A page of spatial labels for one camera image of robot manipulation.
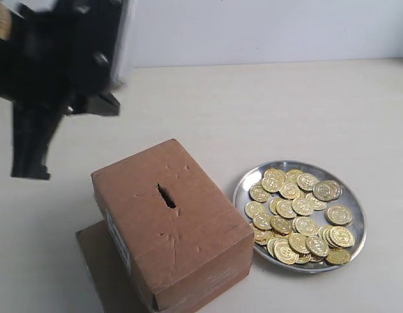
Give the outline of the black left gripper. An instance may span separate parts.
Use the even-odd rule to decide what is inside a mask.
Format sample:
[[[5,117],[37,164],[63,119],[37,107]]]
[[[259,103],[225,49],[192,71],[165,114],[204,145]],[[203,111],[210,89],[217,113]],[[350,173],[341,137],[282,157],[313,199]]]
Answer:
[[[12,104],[11,177],[49,179],[50,142],[63,115],[116,116],[130,1],[0,1],[0,98]]]

